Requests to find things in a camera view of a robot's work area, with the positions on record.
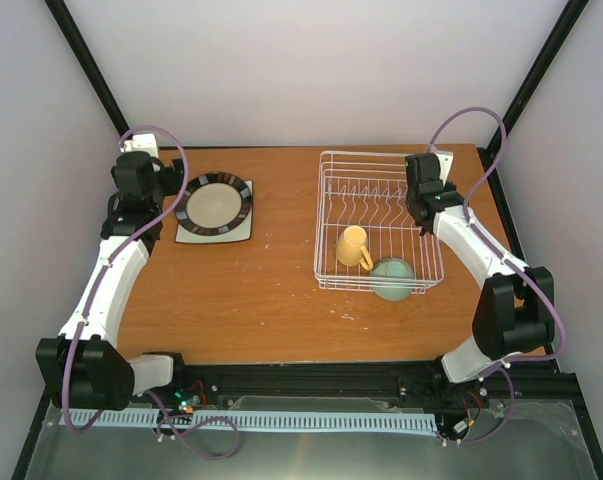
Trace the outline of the green ceramic bowl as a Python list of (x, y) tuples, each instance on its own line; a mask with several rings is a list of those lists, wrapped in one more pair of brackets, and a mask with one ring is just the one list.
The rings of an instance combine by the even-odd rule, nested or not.
[(372, 279), (373, 293), (386, 301), (402, 301), (414, 290), (414, 270), (409, 263), (398, 257), (379, 260), (369, 277)]

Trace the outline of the yellow mug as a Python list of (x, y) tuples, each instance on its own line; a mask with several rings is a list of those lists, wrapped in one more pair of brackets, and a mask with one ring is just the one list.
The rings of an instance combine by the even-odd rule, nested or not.
[(342, 231), (336, 243), (336, 259), (347, 267), (360, 266), (366, 271), (373, 268), (368, 235), (362, 227), (352, 225)]

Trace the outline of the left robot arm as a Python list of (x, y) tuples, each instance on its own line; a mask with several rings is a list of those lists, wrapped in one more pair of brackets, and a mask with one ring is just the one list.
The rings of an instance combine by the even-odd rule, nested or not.
[(116, 191), (107, 204), (97, 261), (70, 319), (43, 338), (35, 358), (55, 406), (124, 409), (153, 389), (167, 402), (182, 400), (189, 378), (177, 355), (149, 353), (127, 360), (117, 349), (122, 315), (133, 285), (160, 238), (166, 198), (180, 198), (187, 182), (181, 159), (170, 166), (145, 151), (121, 154), (111, 169)]

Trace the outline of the white wire dish rack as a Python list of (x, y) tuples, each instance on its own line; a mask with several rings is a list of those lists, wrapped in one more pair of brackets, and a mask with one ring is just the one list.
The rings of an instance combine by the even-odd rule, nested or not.
[(373, 292), (368, 271), (336, 259), (336, 243), (348, 226), (368, 235), (372, 260), (398, 257), (415, 273), (412, 294), (423, 294), (445, 276), (441, 247), (422, 235), (405, 205), (404, 153), (326, 150), (319, 156), (314, 274), (325, 290)]

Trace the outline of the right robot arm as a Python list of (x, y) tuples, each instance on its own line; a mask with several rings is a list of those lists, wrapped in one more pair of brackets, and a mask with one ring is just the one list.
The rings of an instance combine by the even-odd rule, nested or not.
[(453, 156), (405, 157), (406, 207), (421, 233), (443, 242), (480, 288), (470, 337), (441, 357), (451, 384), (463, 384), (519, 360), (555, 340), (554, 280), (512, 255), (479, 222), (448, 180)]

